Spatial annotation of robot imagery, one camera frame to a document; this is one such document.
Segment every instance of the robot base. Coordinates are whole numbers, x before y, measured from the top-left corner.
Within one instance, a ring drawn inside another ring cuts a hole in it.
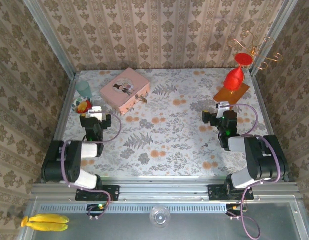
[[[223,185],[208,185],[208,193],[210,201],[230,201],[239,200],[241,201],[245,189],[235,188],[232,182],[232,174],[226,177]],[[245,194],[246,200],[254,200],[253,189],[251,188]]]
[[[102,190],[108,192],[111,195],[111,201],[119,201],[120,186],[104,185]],[[79,202],[106,202],[108,200],[108,197],[106,194],[101,192],[88,192],[78,189],[75,194],[75,200]]]
[[[241,201],[244,193],[244,189],[234,189],[228,194],[225,190],[225,185],[208,185],[209,201],[231,201],[239,200]],[[254,193],[250,189],[245,194],[246,200],[254,200]]]

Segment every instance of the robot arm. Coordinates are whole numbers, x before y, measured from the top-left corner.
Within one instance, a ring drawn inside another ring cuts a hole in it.
[[[80,116],[81,126],[85,128],[87,141],[71,141],[65,152],[65,172],[70,183],[78,188],[102,190],[100,176],[81,169],[81,160],[100,157],[103,149],[104,130],[111,127],[111,115],[103,115],[101,107],[93,107],[86,116]],[[44,159],[41,176],[45,182],[63,182],[61,171],[61,152],[63,141],[52,141]]]
[[[245,153],[247,161],[246,168],[227,177],[226,192],[229,194],[231,190],[244,189],[261,180],[275,179],[278,176],[276,163],[266,144],[255,136],[240,136],[237,133],[237,113],[230,110],[229,102],[221,102],[216,108],[218,113],[203,111],[202,121],[217,127],[218,139],[223,149]],[[279,160],[281,177],[287,175],[288,163],[278,138],[275,135],[267,135],[264,138],[273,147]]]

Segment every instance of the table surface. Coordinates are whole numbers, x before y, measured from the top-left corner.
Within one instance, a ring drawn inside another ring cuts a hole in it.
[[[81,168],[101,177],[139,176],[227,176],[246,167],[245,154],[227,152],[220,147],[218,130],[202,122],[202,111],[216,113],[213,97],[222,88],[230,69],[155,69],[137,70],[150,80],[148,103],[139,102],[126,115],[106,104],[100,89],[121,74],[122,70],[82,71],[78,81],[88,81],[92,103],[122,120],[119,137],[104,146],[101,157],[82,159]],[[248,71],[245,83],[250,86],[238,102],[258,112],[254,134],[267,135],[256,92]],[[256,119],[248,107],[236,106],[238,133],[248,132]],[[85,129],[79,114],[69,110],[63,140],[82,140]],[[104,131],[104,140],[114,137],[119,123]]]

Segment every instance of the red object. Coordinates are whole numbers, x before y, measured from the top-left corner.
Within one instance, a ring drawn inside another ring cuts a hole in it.
[[[88,112],[89,109],[92,109],[93,105],[91,104],[91,102],[89,100],[87,100],[86,103],[87,103],[87,106],[86,106],[85,109],[82,109],[82,110],[78,109],[77,110],[78,114],[84,114],[84,113]]]
[[[238,53],[235,56],[235,60],[240,65],[236,69],[229,72],[223,84],[224,87],[230,91],[238,91],[245,80],[245,74],[242,70],[242,66],[247,66],[254,62],[253,58],[247,53]]]

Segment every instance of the damask wallpaper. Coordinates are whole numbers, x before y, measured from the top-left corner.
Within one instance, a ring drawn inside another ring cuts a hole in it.
[[[257,80],[273,126],[309,211],[309,1],[299,0],[274,52],[283,61],[259,71]]]
[[[68,87],[23,1],[0,0],[0,240],[19,234]]]
[[[38,0],[77,71],[237,67],[228,39],[262,43],[283,0]]]

